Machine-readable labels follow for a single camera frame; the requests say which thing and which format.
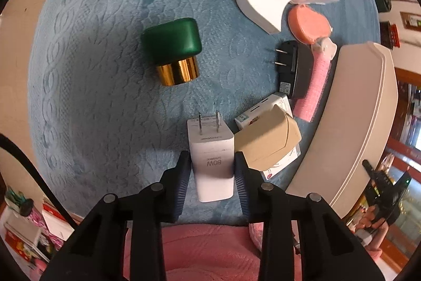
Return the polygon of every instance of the white box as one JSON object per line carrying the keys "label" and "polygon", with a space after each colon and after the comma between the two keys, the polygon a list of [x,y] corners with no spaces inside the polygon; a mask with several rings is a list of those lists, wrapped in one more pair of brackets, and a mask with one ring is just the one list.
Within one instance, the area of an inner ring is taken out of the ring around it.
{"label": "white box", "polygon": [[[237,124],[240,130],[244,129],[246,126],[249,126],[251,123],[254,123],[259,119],[264,112],[269,111],[273,108],[274,105],[278,105],[283,109],[287,114],[292,117],[291,107],[288,101],[288,98],[285,94],[276,92],[271,94],[269,97],[264,98],[261,102],[250,107],[247,111],[244,111],[241,115],[235,117],[235,123]],[[272,178],[275,174],[283,170],[287,165],[293,162],[298,156],[300,156],[300,146],[297,144],[290,153],[280,159],[272,168],[269,168],[267,171],[263,171],[262,174],[266,180]]]}

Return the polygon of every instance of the pink handle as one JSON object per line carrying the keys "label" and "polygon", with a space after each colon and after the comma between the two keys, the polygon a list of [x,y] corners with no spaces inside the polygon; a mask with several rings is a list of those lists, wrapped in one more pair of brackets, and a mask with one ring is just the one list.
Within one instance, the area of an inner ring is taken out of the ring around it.
{"label": "pink handle", "polygon": [[322,53],[313,53],[314,65],[307,95],[295,103],[293,115],[306,122],[311,122],[319,104],[329,73],[330,58]]}

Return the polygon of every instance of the beige floor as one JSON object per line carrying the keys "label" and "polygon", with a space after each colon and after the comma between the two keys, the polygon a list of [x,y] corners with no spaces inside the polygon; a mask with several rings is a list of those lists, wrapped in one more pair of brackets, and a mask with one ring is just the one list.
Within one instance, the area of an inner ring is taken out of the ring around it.
{"label": "beige floor", "polygon": [[[9,0],[0,16],[0,132],[35,165],[28,124],[27,78],[32,39],[44,2]],[[19,162],[3,150],[0,172],[6,184],[41,206],[42,191]]]}

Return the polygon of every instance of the beige box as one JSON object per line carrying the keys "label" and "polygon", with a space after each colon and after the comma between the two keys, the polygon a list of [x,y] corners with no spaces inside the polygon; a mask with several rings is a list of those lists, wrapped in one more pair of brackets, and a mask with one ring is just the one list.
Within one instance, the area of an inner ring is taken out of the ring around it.
{"label": "beige box", "polygon": [[296,121],[275,105],[258,121],[234,135],[235,151],[242,151],[249,168],[266,171],[301,140]]}

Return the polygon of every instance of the green bottle cap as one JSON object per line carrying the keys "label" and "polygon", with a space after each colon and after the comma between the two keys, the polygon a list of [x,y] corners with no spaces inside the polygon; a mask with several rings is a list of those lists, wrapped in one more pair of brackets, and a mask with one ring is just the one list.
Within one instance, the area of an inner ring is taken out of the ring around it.
{"label": "green bottle cap", "polygon": [[195,55],[202,51],[202,43],[195,19],[181,18],[148,28],[142,34],[142,44],[164,86],[182,84],[199,76]]}

